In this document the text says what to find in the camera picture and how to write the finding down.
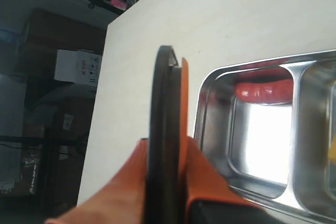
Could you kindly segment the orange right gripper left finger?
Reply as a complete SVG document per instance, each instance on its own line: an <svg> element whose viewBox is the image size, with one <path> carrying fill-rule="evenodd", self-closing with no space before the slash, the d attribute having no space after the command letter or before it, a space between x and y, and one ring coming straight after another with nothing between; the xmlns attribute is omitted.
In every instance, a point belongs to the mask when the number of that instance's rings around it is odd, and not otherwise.
<svg viewBox="0 0 336 224"><path fill-rule="evenodd" d="M139 140L112 179L91 198L45 223L143 223L147 140Z"/></svg>

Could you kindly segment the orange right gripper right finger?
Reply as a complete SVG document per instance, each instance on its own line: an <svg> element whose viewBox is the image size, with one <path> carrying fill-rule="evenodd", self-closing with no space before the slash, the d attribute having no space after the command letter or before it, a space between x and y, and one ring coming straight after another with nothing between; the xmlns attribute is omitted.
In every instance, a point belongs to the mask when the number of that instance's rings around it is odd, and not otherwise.
<svg viewBox="0 0 336 224"><path fill-rule="evenodd" d="M186 223L270 223L262 208L234 193L188 138Z"/></svg>

